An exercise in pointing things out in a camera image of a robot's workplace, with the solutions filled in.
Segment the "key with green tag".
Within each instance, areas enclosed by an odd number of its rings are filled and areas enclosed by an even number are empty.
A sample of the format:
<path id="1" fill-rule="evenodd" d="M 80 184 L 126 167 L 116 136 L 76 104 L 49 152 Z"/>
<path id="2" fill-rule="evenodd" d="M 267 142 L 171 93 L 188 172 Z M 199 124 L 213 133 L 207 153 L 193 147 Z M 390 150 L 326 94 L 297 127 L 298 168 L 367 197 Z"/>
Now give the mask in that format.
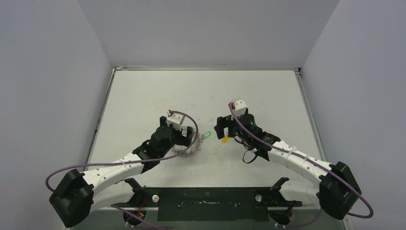
<path id="1" fill-rule="evenodd" d="M 211 134 L 212 134 L 211 131 L 207 131 L 206 133 L 204 133 L 204 134 L 202 135 L 202 138 L 203 138 L 203 139 L 207 139 L 207 138 L 209 138 L 209 137 L 211 136 Z"/>

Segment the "metal disc with key rings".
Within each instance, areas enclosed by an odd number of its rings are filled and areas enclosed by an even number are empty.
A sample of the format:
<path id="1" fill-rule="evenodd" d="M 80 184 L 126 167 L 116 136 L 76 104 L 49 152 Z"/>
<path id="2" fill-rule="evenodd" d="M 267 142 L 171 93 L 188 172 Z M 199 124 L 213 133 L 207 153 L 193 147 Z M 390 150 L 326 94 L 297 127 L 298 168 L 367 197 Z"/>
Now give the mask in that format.
<path id="1" fill-rule="evenodd" d="M 193 133 L 193 140 L 196 139 L 196 141 L 192 144 L 192 146 L 188 150 L 184 150 L 186 147 L 184 146 L 179 146 L 175 145 L 172 150 L 175 154 L 178 155 L 178 157 L 181 158 L 188 158 L 191 157 L 195 154 L 197 154 L 201 149 L 202 149 L 202 144 L 205 139 L 204 134 L 201 133 Z"/>

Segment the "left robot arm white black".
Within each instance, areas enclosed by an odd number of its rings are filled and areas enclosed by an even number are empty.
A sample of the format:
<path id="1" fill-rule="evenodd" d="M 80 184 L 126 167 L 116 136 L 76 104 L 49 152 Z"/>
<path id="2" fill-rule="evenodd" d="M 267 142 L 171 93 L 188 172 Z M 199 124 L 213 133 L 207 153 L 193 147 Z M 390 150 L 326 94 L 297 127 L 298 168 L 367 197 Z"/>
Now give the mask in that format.
<path id="1" fill-rule="evenodd" d="M 171 111 L 159 122 L 150 139 L 117 161 L 92 163 L 92 170 L 82 172 L 80 165 L 68 166 L 47 176 L 45 185 L 52 191 L 49 202 L 66 228 L 78 225 L 101 207 L 126 202 L 138 206 L 143 193 L 130 177 L 175 158 L 166 154 L 175 145 L 190 149 L 199 137 L 196 121 L 185 113 Z"/>

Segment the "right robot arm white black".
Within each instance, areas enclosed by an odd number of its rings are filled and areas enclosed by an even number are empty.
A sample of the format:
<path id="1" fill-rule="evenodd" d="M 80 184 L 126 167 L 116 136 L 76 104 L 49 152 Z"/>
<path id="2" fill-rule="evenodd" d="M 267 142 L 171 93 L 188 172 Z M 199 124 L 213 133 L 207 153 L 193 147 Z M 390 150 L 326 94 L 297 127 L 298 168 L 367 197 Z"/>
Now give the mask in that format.
<path id="1" fill-rule="evenodd" d="M 342 220 L 346 216 L 354 216 L 351 209 L 362 199 L 362 192 L 345 163 L 322 161 L 295 149 L 257 126 L 254 116 L 245 107 L 232 108 L 230 115 L 218 117 L 214 130 L 218 139 L 236 139 L 237 143 L 254 154 L 253 160 L 263 158 L 282 165 L 313 185 L 295 185 L 286 180 L 271 191 L 274 204 L 281 206 L 287 201 L 318 203 L 332 218 Z"/>

